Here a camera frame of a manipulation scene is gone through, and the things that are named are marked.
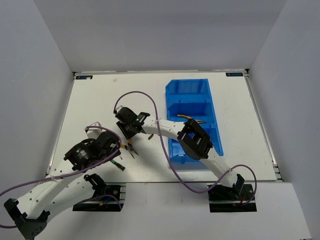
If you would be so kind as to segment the black green-ringed screwdriver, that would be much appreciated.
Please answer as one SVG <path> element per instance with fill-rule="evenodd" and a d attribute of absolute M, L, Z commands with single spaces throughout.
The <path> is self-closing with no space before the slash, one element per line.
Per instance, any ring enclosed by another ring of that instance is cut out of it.
<path fill-rule="evenodd" d="M 123 165 L 120 163 L 116 162 L 115 160 L 110 161 L 113 165 L 115 165 L 118 169 L 120 169 L 122 172 L 126 169 Z"/>

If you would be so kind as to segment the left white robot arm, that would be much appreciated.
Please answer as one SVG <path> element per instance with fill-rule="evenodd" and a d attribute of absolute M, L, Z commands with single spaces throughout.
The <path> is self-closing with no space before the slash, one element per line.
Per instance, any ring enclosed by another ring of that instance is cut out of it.
<path fill-rule="evenodd" d="M 14 227 L 26 240 L 39 235 L 50 220 L 64 210 L 87 201 L 119 197 L 96 173 L 87 172 L 121 154 L 121 139 L 112 131 L 103 131 L 74 145 L 49 177 L 18 199 L 10 198 L 4 208 Z"/>

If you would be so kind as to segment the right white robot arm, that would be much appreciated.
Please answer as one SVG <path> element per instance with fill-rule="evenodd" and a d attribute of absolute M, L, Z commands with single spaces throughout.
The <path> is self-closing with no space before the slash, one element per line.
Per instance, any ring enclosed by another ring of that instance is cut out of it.
<path fill-rule="evenodd" d="M 119 106 L 113 110 L 116 123 L 126 139 L 136 134 L 158 135 L 179 142 L 184 153 L 204 164 L 220 180 L 225 195 L 236 200 L 244 193 L 244 178 L 232 170 L 224 160 L 209 157 L 213 150 L 210 135 L 191 118 L 186 122 L 160 120 L 146 112 L 135 114 L 130 108 Z"/>

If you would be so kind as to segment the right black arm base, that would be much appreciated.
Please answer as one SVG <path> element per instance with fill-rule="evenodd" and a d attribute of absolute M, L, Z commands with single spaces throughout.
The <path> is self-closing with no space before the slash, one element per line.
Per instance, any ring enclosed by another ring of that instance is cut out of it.
<path fill-rule="evenodd" d="M 249 213 L 257 212 L 254 189 L 251 184 L 244 184 L 239 196 L 226 192 L 224 186 L 216 185 L 208 192 L 209 210 L 211 213 Z"/>

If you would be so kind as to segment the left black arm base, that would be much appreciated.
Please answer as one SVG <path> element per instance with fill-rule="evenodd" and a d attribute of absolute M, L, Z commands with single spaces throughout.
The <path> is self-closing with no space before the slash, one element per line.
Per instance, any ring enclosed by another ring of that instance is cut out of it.
<path fill-rule="evenodd" d="M 100 192 L 95 191 L 93 199 L 75 204 L 73 212 L 120 212 L 125 203 L 126 185 L 107 184 Z"/>

